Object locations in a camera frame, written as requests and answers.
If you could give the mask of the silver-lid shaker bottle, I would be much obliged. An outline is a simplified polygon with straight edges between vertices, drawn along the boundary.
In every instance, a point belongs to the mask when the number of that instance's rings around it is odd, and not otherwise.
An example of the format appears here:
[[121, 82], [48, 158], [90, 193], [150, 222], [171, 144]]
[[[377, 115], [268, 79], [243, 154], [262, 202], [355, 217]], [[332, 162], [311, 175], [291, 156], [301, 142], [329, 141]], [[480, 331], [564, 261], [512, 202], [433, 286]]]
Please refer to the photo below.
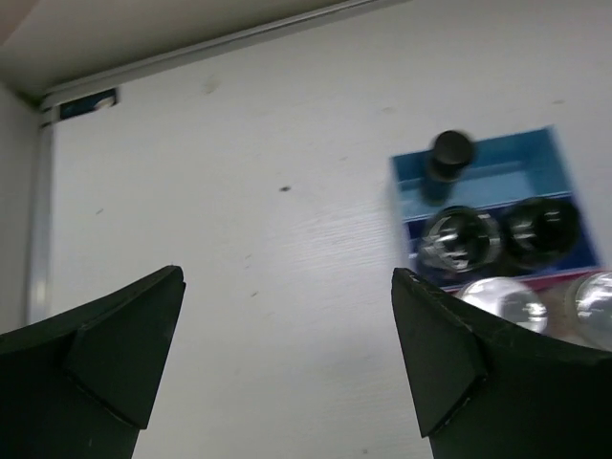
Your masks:
[[565, 311], [573, 332], [589, 346], [611, 351], [611, 272], [585, 275], [566, 291]]
[[527, 284], [511, 277], [488, 277], [464, 286], [455, 296], [468, 304], [515, 325], [542, 333], [548, 310]]

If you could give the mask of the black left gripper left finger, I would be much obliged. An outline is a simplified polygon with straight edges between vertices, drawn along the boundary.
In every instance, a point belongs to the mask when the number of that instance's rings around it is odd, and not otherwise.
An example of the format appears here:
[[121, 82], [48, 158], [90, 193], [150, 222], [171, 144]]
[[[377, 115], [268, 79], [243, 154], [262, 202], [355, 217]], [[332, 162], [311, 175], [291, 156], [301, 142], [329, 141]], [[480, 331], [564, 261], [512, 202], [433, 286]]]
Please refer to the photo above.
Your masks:
[[166, 266], [1, 337], [4, 458], [130, 458], [149, 424], [182, 308]]

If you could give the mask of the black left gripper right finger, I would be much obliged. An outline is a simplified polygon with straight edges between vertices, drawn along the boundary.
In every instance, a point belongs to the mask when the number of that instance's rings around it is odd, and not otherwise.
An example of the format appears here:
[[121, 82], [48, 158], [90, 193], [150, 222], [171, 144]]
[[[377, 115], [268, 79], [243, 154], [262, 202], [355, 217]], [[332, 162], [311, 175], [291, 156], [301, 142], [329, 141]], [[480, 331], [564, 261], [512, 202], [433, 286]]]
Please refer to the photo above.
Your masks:
[[611, 356], [484, 312], [408, 269], [391, 299], [436, 458], [607, 458]]

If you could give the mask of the black-cap spice jar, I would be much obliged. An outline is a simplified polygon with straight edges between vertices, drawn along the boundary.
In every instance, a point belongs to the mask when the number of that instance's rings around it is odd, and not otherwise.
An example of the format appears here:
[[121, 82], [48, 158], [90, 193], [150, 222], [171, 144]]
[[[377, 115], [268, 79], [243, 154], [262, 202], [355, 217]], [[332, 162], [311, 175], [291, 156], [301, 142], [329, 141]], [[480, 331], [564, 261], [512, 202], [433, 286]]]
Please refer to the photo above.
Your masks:
[[547, 268], [565, 257], [580, 236], [578, 208], [560, 198], [534, 197], [511, 206], [499, 219], [500, 269], [515, 276]]
[[497, 261], [502, 236], [485, 210], [453, 206], [431, 217], [422, 234], [417, 262], [439, 275], [458, 277], [480, 272]]

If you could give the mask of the small black-lid pepper bottle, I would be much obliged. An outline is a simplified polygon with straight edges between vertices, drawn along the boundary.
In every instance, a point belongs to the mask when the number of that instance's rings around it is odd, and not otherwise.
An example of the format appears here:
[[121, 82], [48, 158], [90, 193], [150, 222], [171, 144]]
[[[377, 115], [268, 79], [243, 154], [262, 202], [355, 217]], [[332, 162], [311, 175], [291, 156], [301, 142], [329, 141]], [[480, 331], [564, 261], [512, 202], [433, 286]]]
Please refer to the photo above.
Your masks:
[[426, 153], [421, 191], [426, 202], [442, 205], [450, 196], [463, 171], [473, 162], [476, 148], [463, 131], [440, 133]]

